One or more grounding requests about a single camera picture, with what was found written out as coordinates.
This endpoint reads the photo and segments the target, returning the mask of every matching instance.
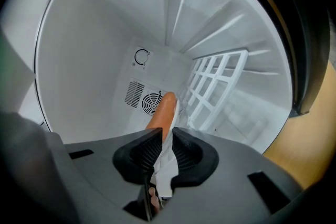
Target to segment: white lattice grid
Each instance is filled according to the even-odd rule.
[[[238,57],[236,66],[226,68],[231,57]],[[247,57],[247,50],[239,50],[195,60],[187,81],[187,87],[181,94],[182,104],[186,108],[186,114],[188,115],[188,127],[206,131],[213,124],[236,86]],[[226,71],[230,71],[229,73],[232,75],[223,75]],[[225,89],[221,92],[217,88],[214,92],[219,83],[225,84]],[[216,95],[217,99],[215,105],[209,101],[210,98],[213,98],[213,95]]]

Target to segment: round fan vent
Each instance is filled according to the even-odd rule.
[[[159,93],[147,94],[142,100],[143,111],[150,116],[154,115],[161,99],[162,99],[161,91],[159,91]]]

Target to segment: wooden floor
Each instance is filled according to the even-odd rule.
[[[331,63],[325,75],[310,112],[288,119],[264,153],[303,188],[323,176],[336,152],[336,72]]]

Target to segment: sausage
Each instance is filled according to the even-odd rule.
[[[156,112],[152,116],[151,121],[147,125],[146,129],[150,128],[162,128],[162,143],[166,139],[170,125],[173,122],[176,108],[176,97],[173,92],[166,93],[159,105],[156,108]]]

